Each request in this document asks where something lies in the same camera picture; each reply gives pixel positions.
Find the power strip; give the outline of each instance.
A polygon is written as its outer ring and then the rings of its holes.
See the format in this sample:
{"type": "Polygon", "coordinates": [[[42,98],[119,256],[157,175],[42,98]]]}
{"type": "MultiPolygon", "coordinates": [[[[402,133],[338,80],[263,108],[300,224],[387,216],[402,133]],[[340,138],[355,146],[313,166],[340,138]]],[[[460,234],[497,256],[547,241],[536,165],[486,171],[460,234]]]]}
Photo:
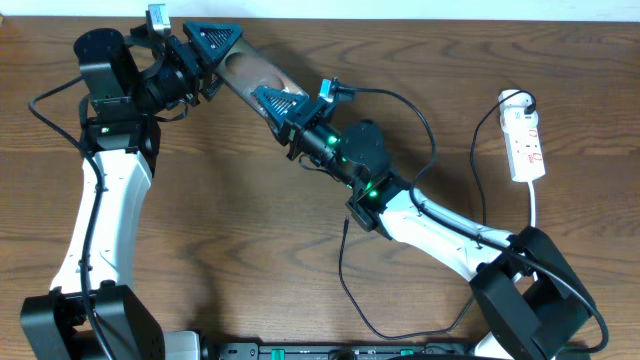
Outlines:
{"type": "MultiPolygon", "coordinates": [[[[505,90],[498,99],[502,101],[516,91],[505,90]]],[[[525,114],[525,108],[532,101],[531,96],[520,93],[500,104],[500,126],[507,144],[511,179],[516,182],[532,182],[545,174],[537,127],[538,112],[525,114]]]]}

